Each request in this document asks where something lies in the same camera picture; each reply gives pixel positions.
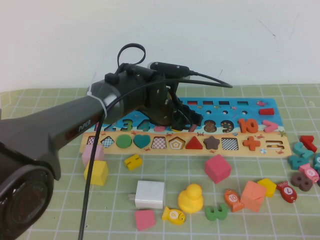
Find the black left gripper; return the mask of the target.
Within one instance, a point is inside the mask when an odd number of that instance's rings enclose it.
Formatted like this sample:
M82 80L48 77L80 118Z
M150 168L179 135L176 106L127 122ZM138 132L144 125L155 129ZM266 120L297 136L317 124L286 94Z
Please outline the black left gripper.
M179 98L174 103L166 84L156 83L142 89L142 104L137 110L154 125L171 126L176 131L189 130L192 125L200 126L203 121L201 114L183 104Z

